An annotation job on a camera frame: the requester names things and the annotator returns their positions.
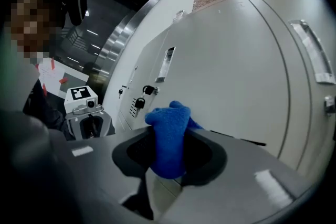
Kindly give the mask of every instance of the white label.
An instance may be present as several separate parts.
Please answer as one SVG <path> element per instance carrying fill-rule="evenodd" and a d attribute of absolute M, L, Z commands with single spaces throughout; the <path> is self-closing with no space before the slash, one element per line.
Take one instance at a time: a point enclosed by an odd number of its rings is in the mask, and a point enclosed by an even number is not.
<path fill-rule="evenodd" d="M 84 155 L 84 154 L 93 152 L 93 148 L 90 147 L 90 146 L 85 146 L 85 147 L 81 147 L 81 148 L 75 148 L 74 150 L 71 150 L 71 151 L 72 151 L 72 153 L 75 157 L 78 157 L 80 155 Z"/>

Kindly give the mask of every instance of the metal handle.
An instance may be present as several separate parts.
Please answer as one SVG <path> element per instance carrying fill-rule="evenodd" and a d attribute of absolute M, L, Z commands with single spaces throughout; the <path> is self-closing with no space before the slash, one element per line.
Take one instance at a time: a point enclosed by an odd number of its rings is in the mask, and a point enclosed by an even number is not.
<path fill-rule="evenodd" d="M 164 82 L 169 71 L 171 61 L 173 59 L 174 51 L 176 47 L 172 47 L 165 51 L 165 56 L 163 58 L 160 72 L 155 82 Z"/>
<path fill-rule="evenodd" d="M 325 53 L 321 40 L 304 20 L 290 21 L 305 46 L 313 66 L 317 83 L 336 84 L 330 61 Z"/>

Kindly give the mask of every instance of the blue cloth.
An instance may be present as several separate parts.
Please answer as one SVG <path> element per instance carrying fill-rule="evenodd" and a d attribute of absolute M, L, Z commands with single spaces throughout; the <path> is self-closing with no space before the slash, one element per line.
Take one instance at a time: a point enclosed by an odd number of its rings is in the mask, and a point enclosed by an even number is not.
<path fill-rule="evenodd" d="M 156 160 L 152 170 L 163 178 L 173 179 L 185 173 L 183 136 L 187 127 L 199 126 L 190 118 L 190 108 L 172 101 L 169 108 L 156 108 L 147 113 L 145 121 L 155 130 Z"/>

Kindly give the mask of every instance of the gray machine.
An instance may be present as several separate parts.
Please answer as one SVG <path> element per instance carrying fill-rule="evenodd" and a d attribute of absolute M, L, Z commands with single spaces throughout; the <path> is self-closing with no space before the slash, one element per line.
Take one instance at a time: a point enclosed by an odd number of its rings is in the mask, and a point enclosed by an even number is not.
<path fill-rule="evenodd" d="M 165 201 L 157 196 L 159 183 L 150 169 L 155 157 L 150 127 L 73 142 L 56 133 L 51 138 L 58 159 L 70 171 L 75 199 L 87 223 L 145 223 L 146 218 L 158 223 L 272 223 L 285 218 L 313 190 L 303 177 L 253 143 L 187 130 L 187 172 L 170 181 L 179 194 L 157 215 L 153 198 L 161 199 L 155 203 L 162 206 Z M 290 196 L 285 207 L 258 180 L 257 173 L 265 170 Z M 276 187 L 273 191 L 279 194 Z"/>
<path fill-rule="evenodd" d="M 114 134 L 110 115 L 89 86 L 68 89 L 64 107 L 69 132 L 76 140 Z"/>

